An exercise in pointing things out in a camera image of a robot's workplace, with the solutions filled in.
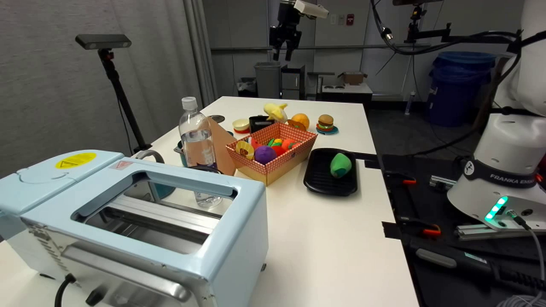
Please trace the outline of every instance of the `wooden basket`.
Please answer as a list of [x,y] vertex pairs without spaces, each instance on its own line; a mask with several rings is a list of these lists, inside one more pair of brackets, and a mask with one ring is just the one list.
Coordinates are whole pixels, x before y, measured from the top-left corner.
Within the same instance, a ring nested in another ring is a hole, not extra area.
[[309,151],[311,151],[318,134],[309,133],[309,131],[302,131],[302,129],[296,129],[296,128],[284,124],[284,122],[275,122],[275,124],[263,128],[263,129],[260,129],[243,139],[248,139],[248,141],[251,139],[249,143],[253,143],[253,145],[255,143],[267,145],[268,139],[272,139],[272,138],[282,138],[282,139],[292,138],[296,141],[296,145],[290,150],[287,150],[285,153],[270,160],[268,163],[260,163],[256,160],[249,160],[249,158],[239,155],[234,150],[238,141],[227,145],[227,151],[231,153],[239,172],[243,172],[256,180],[261,180],[267,186],[272,184],[273,180],[277,180],[285,172],[289,172],[294,165],[306,160],[309,157]]

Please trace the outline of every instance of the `blue barrel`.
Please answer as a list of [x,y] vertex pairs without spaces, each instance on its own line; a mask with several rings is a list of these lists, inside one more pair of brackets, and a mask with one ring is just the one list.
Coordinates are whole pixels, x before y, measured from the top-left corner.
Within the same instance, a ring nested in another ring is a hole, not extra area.
[[487,53],[447,51],[434,61],[427,119],[439,126],[459,126],[482,87],[490,82],[497,59]]

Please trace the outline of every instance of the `yellow sticker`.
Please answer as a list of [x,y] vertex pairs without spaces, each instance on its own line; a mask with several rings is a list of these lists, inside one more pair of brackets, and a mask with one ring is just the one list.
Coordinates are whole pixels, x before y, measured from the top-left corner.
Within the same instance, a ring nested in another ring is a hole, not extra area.
[[96,157],[98,157],[96,151],[82,151],[82,153],[65,157],[63,160],[57,162],[55,167],[57,168],[75,168],[84,163],[91,163]]

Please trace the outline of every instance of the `bottle cap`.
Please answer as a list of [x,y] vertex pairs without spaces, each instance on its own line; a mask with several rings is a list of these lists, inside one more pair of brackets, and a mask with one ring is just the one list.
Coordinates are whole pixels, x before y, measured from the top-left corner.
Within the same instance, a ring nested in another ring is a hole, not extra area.
[[193,95],[183,97],[183,109],[185,110],[198,109],[198,100]]

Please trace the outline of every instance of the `black plate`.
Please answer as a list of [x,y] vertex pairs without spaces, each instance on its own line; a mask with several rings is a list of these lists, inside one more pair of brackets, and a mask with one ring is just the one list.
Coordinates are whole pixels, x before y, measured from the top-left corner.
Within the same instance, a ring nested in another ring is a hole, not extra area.
[[[335,155],[342,151],[345,153],[354,167],[343,177],[335,177],[330,174],[330,162]],[[316,148],[309,155],[307,170],[304,184],[309,191],[321,192],[321,194],[336,194],[347,196],[357,191],[357,163],[355,157],[345,150],[338,148]]]

